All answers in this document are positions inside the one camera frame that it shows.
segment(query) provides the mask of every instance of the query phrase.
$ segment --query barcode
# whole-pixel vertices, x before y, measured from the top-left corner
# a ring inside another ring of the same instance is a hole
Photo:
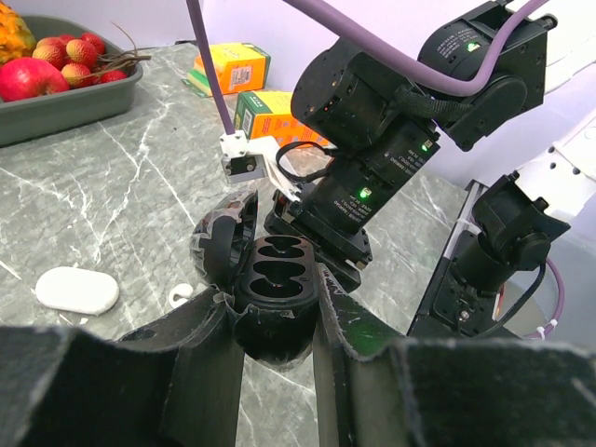
[[[244,111],[244,121],[242,122],[242,130],[246,133],[247,138],[251,136],[252,113],[249,110]]]
[[[236,88],[236,86],[243,86],[251,81],[252,77],[252,66],[238,67],[232,70],[232,76],[230,78],[230,90]]]

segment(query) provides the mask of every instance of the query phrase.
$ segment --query gray plastic bowl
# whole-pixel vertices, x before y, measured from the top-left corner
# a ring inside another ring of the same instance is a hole
[[[92,33],[76,23],[44,16],[22,17],[35,39],[60,34]],[[122,52],[103,39],[106,52]],[[30,100],[0,102],[0,146],[75,128],[126,112],[134,100],[135,84],[142,78],[137,65],[122,81],[40,96]]]

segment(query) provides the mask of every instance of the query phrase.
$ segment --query yellow fruit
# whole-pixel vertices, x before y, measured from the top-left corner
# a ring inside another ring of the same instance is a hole
[[[13,59],[30,57],[34,49],[34,35],[24,20],[0,0],[0,66]]]

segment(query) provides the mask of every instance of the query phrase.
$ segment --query marble countertop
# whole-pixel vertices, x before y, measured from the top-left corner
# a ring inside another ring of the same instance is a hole
[[[195,223],[246,184],[226,183],[215,106],[181,82],[196,49],[150,53],[128,113],[0,149],[0,324],[79,325],[114,339],[169,312],[177,284],[198,285],[188,257]],[[234,100],[228,105],[233,112]],[[296,160],[320,161],[307,153]],[[264,180],[251,186],[260,190],[262,223],[274,189]],[[399,331],[409,327],[464,197],[421,172],[367,226],[375,260],[353,295]],[[42,307],[35,283],[60,265],[113,276],[115,307],[99,317]],[[247,358],[238,446],[317,446],[316,421],[311,358],[285,373]]]

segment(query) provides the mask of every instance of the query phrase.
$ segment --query yellow box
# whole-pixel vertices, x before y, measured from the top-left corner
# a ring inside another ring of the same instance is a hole
[[[283,146],[289,142],[329,142],[291,115],[291,92],[245,91],[238,95],[234,114],[236,129],[247,138],[271,135]]]
[[[271,57],[253,44],[211,45],[213,65],[224,95],[264,88],[269,73]],[[187,80],[206,96],[212,96],[205,67],[200,55]]]

